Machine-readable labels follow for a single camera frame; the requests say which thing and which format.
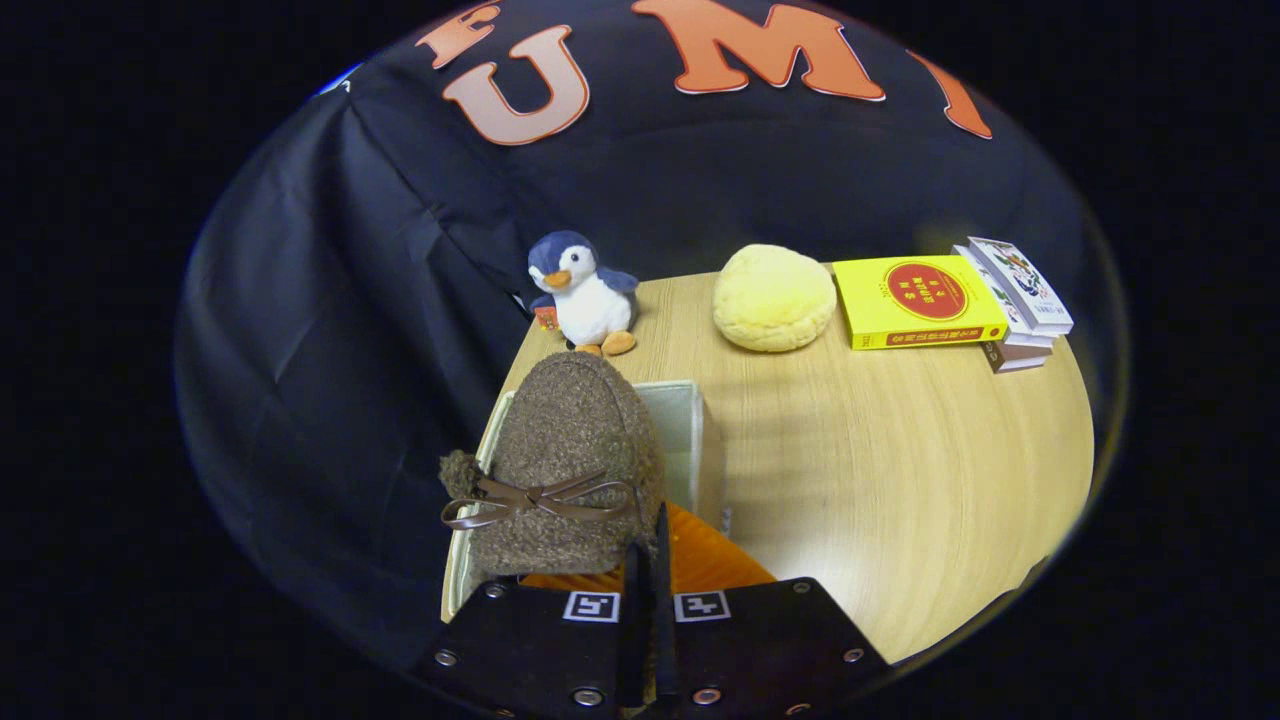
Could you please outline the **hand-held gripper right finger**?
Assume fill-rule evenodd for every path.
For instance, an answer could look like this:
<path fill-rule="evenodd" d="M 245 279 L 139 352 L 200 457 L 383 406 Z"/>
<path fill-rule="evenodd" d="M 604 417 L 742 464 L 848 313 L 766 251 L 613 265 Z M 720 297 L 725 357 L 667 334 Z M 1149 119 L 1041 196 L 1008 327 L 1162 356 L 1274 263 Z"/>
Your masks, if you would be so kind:
<path fill-rule="evenodd" d="M 819 719 L 879 689 L 891 665 L 812 577 L 700 593 L 655 566 L 658 719 Z"/>

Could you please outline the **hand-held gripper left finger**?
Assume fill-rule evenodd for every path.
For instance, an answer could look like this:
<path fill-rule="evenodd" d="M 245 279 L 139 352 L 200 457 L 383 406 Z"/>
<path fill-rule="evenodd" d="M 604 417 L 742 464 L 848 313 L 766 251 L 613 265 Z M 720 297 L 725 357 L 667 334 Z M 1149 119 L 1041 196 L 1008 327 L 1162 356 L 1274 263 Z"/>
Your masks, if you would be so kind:
<path fill-rule="evenodd" d="M 415 676 L 490 719 L 622 719 L 643 705 L 646 578 L 622 592 L 484 582 Z"/>

